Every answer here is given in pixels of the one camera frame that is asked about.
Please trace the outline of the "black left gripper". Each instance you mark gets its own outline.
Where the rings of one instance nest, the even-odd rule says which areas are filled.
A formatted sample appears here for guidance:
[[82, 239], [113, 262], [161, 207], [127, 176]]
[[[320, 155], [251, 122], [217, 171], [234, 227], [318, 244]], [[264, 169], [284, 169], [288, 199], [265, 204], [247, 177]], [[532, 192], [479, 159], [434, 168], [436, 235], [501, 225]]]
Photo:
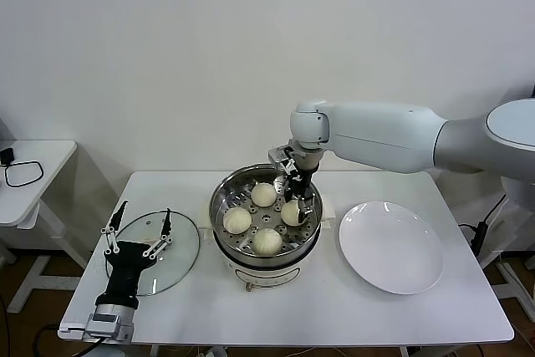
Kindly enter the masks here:
[[172, 243], [170, 209], [166, 210], [159, 238], [150, 246], [138, 242], [118, 242], [117, 235], [127, 203], [123, 201], [101, 229], [107, 243], [104, 256], [112, 266], [112, 273], [106, 290], [95, 301], [96, 306], [109, 304], [137, 309], [140, 275], [154, 266], [154, 258]]

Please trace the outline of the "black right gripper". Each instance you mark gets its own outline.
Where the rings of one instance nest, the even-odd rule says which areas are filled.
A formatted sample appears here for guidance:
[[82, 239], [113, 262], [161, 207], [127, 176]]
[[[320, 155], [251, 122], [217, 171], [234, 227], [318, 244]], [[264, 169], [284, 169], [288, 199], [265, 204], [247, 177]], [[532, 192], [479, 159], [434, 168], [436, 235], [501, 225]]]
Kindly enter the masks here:
[[284, 202], [293, 198], [298, 202], [298, 222], [304, 223], [314, 209], [314, 197], [311, 190], [313, 170], [292, 171], [289, 175], [278, 176], [273, 186]]

